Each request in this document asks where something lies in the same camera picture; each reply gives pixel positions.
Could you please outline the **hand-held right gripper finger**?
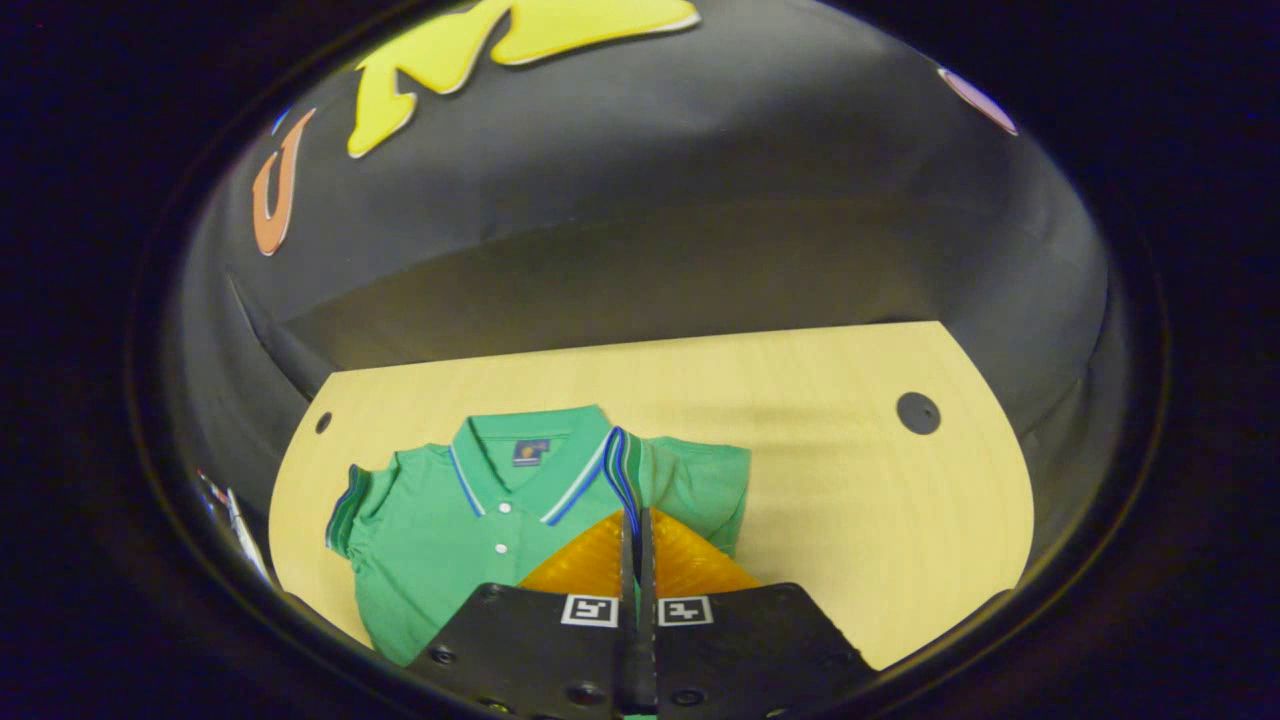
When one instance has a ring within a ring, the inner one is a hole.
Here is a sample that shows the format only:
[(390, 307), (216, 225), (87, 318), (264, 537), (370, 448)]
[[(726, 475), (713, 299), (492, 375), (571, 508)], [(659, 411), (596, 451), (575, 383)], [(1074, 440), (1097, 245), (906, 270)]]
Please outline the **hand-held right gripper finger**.
[(486, 582), (426, 643), (407, 673), (484, 717), (621, 719), (636, 621), (634, 533), (590, 530), (613, 553), (602, 591)]
[(643, 712), (806, 719), (876, 678), (799, 584), (755, 580), (657, 510), (640, 533)]

